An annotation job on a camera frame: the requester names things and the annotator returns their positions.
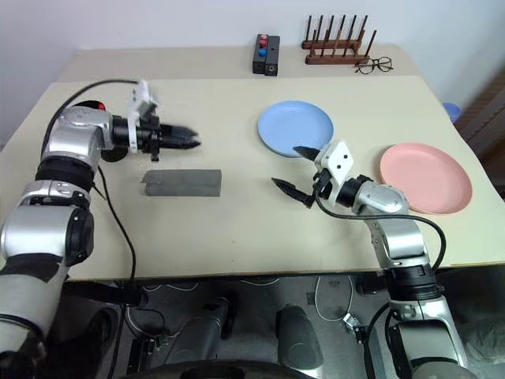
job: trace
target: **pink plate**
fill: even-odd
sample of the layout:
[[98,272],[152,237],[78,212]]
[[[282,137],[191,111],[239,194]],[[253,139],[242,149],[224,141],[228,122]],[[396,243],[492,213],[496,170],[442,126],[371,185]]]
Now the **pink plate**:
[[427,144],[397,144],[380,159],[383,182],[405,194],[416,211],[445,215],[464,209],[472,183],[463,167],[445,152]]

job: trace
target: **white wall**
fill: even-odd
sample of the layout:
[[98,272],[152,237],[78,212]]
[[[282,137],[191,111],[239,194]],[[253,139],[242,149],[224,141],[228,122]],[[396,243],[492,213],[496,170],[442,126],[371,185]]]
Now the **white wall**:
[[246,45],[258,32],[298,44],[310,13],[369,14],[376,42],[403,47],[461,107],[505,62],[504,0],[0,0],[0,142],[77,49]]

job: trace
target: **blue object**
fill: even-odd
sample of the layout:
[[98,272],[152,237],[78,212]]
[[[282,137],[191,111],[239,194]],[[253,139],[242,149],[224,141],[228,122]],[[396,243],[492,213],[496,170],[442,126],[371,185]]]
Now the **blue object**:
[[459,116],[461,116],[461,109],[456,104],[453,103],[443,103],[445,111],[449,115],[451,122],[454,124],[458,121]]
[[303,101],[283,101],[258,120],[263,142],[283,156],[298,157],[296,146],[321,149],[333,138],[333,123],[320,108]]

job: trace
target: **gray foam block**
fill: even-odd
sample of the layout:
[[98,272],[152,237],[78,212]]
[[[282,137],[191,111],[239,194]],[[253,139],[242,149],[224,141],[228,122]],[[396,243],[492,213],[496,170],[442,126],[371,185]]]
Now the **gray foam block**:
[[148,196],[221,195],[221,170],[150,170],[142,179]]

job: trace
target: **gray floor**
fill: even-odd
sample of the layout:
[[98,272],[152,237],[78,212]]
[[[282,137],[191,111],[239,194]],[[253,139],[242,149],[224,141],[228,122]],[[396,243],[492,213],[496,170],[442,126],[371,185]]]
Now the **gray floor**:
[[[457,279],[457,281],[457,290],[455,290],[454,284],[452,287],[453,292],[457,292],[457,294],[448,291],[449,295],[454,298],[457,298],[458,295],[461,297],[465,293],[462,288],[466,281],[461,279]],[[346,331],[342,322],[324,321],[317,315],[314,305],[308,305],[307,293],[314,292],[315,282],[315,276],[282,278],[279,282],[265,287],[256,287],[240,281],[204,281],[190,292],[176,291],[161,286],[157,291],[148,293],[149,303],[145,307],[161,311],[166,318],[166,326],[172,332],[176,332],[206,301],[225,291],[233,290],[239,296],[238,315],[233,335],[230,339],[222,341],[218,358],[276,362],[275,313],[286,304],[297,304],[305,309],[313,322],[323,349],[324,369],[327,378],[365,378],[362,347],[356,343],[354,336]],[[184,286],[191,287],[190,283],[186,283]],[[349,295],[350,286],[346,276],[322,276],[318,294],[321,313],[328,318],[340,316],[346,309]],[[360,296],[354,293],[351,313],[368,324],[372,315],[386,301],[387,294],[384,292],[372,296]],[[461,313],[458,308],[460,304],[465,306],[464,302],[456,300],[456,306],[454,306],[456,315]],[[71,335],[73,331],[83,328],[94,313],[94,309],[100,306],[103,305],[98,303],[90,305],[89,302],[74,301],[71,298],[64,299],[62,307],[73,309],[72,314],[75,316],[75,320],[70,320],[71,322],[68,319],[60,320],[60,324],[72,325],[69,326],[69,330],[64,330],[62,333]],[[136,311],[134,316],[140,325],[159,325],[159,318],[156,315]],[[391,358],[383,341],[383,317],[380,318],[378,325],[376,334],[372,338],[377,377],[396,378]],[[132,333],[125,328],[114,377],[121,377],[125,374],[132,339]],[[155,352],[151,359],[151,365],[153,367],[161,365],[169,349],[170,345]],[[109,364],[110,353],[104,360],[98,378],[107,377]],[[474,362],[472,365],[472,370],[483,379],[503,377],[504,369],[505,365],[503,364],[483,365]]]

